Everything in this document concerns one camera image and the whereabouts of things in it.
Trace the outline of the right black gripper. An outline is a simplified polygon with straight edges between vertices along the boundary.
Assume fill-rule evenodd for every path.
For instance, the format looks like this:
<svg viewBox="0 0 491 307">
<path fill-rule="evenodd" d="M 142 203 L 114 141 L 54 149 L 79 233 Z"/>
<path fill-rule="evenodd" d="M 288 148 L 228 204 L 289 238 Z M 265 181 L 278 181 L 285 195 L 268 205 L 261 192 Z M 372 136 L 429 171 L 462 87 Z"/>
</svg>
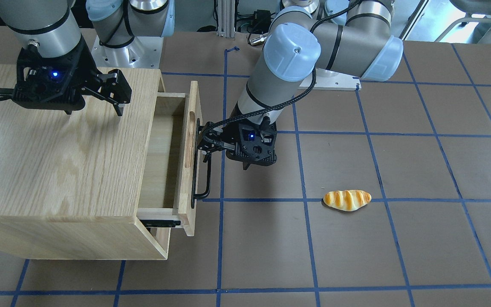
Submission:
<svg viewBox="0 0 491 307">
<path fill-rule="evenodd" d="M 26 109 L 63 110 L 70 114 L 85 106 L 83 95 L 109 102 L 123 116 L 132 89 L 119 69 L 101 73 L 87 45 L 76 45 L 68 54 L 43 58 L 37 47 L 20 50 L 16 85 L 11 100 Z"/>
</svg>

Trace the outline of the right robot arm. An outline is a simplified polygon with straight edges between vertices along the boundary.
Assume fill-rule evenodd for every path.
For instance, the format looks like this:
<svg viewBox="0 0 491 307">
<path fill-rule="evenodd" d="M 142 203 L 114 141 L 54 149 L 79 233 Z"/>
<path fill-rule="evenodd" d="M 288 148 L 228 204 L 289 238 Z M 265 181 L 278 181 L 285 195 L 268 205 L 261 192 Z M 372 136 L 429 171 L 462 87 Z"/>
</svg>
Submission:
<svg viewBox="0 0 491 307">
<path fill-rule="evenodd" d="M 84 96 L 93 96 L 123 115 L 133 91 L 120 68 L 144 60 L 139 37 L 173 35 L 175 2 L 88 0 L 86 10 L 112 67 L 107 73 L 98 70 L 66 0 L 0 0 L 0 18 L 22 46 L 16 85 L 0 89 L 0 101 L 70 115 L 84 109 Z"/>
</svg>

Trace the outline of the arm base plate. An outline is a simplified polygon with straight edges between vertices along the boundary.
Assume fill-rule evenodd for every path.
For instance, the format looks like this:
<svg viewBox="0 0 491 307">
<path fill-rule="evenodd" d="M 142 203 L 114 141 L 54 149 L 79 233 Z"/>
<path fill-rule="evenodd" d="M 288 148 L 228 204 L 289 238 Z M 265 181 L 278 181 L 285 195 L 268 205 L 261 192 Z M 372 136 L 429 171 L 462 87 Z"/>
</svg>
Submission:
<svg viewBox="0 0 491 307">
<path fill-rule="evenodd" d="M 162 37 L 136 37 L 128 46 L 112 49 L 96 37 L 91 54 L 98 67 L 158 69 L 163 42 Z"/>
<path fill-rule="evenodd" d="M 333 72 L 316 68 L 317 90 L 356 91 L 361 90 L 360 79 L 356 76 L 346 75 L 342 72 Z"/>
</svg>

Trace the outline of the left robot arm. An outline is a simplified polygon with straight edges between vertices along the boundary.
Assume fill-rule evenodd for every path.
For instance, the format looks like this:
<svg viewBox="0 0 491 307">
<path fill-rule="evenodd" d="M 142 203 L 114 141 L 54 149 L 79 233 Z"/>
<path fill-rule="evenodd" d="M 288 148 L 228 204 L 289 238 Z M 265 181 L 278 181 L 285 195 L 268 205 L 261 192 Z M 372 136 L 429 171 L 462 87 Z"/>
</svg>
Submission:
<svg viewBox="0 0 491 307">
<path fill-rule="evenodd" d="M 403 41 L 390 33 L 393 15 L 392 0 L 355 0 L 321 20 L 300 6 L 278 12 L 231 117 L 207 122 L 199 132 L 203 160 L 225 151 L 244 169 L 273 165 L 275 122 L 314 88 L 318 68 L 363 80 L 392 77 L 403 56 Z"/>
</svg>

